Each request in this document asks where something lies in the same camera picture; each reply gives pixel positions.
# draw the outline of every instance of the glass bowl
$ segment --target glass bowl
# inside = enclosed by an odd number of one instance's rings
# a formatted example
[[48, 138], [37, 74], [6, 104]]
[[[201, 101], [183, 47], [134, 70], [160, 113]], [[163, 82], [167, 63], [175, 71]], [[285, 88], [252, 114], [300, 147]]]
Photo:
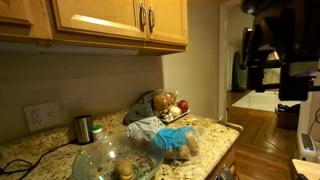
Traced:
[[106, 136], [88, 145], [74, 160], [75, 179], [119, 179], [115, 165], [126, 160], [132, 165], [130, 180], [151, 179], [166, 152], [163, 139], [150, 131], [126, 131]]

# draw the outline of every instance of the wooden floor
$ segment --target wooden floor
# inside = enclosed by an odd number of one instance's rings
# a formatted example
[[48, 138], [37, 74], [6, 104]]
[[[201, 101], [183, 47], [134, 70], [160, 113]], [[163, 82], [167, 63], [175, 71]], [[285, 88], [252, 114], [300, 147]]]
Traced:
[[228, 121], [244, 129], [236, 144], [238, 179], [294, 179], [291, 159], [296, 149], [296, 131], [276, 127], [274, 112], [232, 107], [247, 93], [227, 95]]

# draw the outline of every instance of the outlet cover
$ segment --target outlet cover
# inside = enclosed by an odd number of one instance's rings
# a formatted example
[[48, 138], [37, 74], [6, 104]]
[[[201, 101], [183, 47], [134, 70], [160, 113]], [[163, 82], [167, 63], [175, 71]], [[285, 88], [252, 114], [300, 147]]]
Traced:
[[48, 102], [23, 108], [29, 131], [37, 131], [61, 123], [58, 102]]

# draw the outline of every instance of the white container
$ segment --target white container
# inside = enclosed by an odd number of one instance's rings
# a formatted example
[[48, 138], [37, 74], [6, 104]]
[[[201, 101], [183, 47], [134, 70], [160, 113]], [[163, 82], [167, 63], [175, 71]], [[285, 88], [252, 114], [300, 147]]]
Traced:
[[91, 129], [92, 129], [92, 137], [94, 142], [103, 138], [102, 129], [100, 125], [94, 125], [92, 126]]
[[298, 133], [298, 158], [314, 163], [318, 161], [318, 152], [309, 134]]

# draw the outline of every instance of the wooden cabinet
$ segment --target wooden cabinet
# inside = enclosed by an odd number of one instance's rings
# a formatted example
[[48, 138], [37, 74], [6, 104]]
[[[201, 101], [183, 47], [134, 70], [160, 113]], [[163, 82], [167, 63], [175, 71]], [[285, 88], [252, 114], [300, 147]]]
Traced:
[[0, 41], [186, 51], [186, 0], [2, 0]]
[[59, 30], [187, 44], [185, 0], [54, 0]]
[[58, 30], [146, 39], [145, 10], [137, 0], [53, 0]]
[[236, 154], [236, 148], [235, 148], [235, 144], [233, 144], [228, 150], [228, 152], [217, 163], [217, 165], [208, 175], [206, 180], [215, 180], [216, 177], [220, 175], [220, 173], [225, 167], [228, 167], [230, 169], [232, 176], [235, 176], [236, 174], [236, 165], [234, 164], [235, 154]]
[[147, 0], [150, 41], [188, 43], [187, 2]]
[[50, 38], [40, 1], [0, 1], [0, 35]]

